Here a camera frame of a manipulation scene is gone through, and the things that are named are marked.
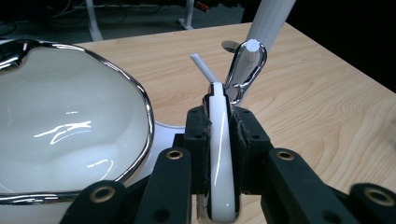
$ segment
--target white ceramic bowl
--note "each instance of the white ceramic bowl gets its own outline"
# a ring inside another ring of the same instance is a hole
[[[0,58],[0,204],[72,201],[91,183],[134,174],[154,132],[136,80],[76,46],[21,40],[0,48],[16,53]]]

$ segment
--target wooden table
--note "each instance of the wooden table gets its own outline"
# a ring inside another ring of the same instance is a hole
[[[145,87],[155,119],[184,125],[208,83],[189,55],[198,53],[225,80],[233,55],[224,40],[243,42],[250,24],[80,44],[124,69]],[[285,24],[243,107],[275,147],[300,153],[328,185],[348,192],[371,182],[396,191],[396,94]],[[263,223],[260,197],[243,196],[238,223]]]

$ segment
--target screw hole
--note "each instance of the screw hole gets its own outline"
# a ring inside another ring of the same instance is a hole
[[[154,212],[154,215],[152,216],[152,218],[156,222],[165,222],[166,220],[169,219],[169,217],[170,217],[170,214],[169,214],[168,210],[166,210],[166,209],[157,210]]]
[[[113,187],[110,186],[102,186],[92,191],[90,195],[91,201],[94,203],[104,203],[110,200],[116,191]]]
[[[323,219],[327,221],[328,223],[341,223],[341,218],[337,216],[334,212],[331,211],[324,211],[323,214]]]
[[[183,157],[183,152],[178,150],[172,150],[166,154],[166,157],[170,160],[178,160]]]
[[[289,152],[286,152],[286,151],[278,151],[278,152],[276,153],[276,155],[277,155],[280,159],[282,159],[282,160],[284,160],[284,161],[292,161],[292,160],[294,160],[293,154],[291,154],[291,153],[289,153]]]
[[[395,201],[386,192],[380,189],[366,188],[364,195],[374,203],[378,203],[383,206],[393,206]]]

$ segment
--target wooden tabletop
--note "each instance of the wooden tabletop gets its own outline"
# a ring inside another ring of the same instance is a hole
[[[224,40],[243,42],[250,23],[114,39],[91,49],[146,89],[155,119],[184,125],[208,82],[190,59],[198,53],[225,80],[233,55]],[[348,192],[371,182],[396,192],[396,94],[285,24],[243,107],[275,147],[300,153],[328,185]],[[260,197],[243,196],[237,223],[263,223]]]

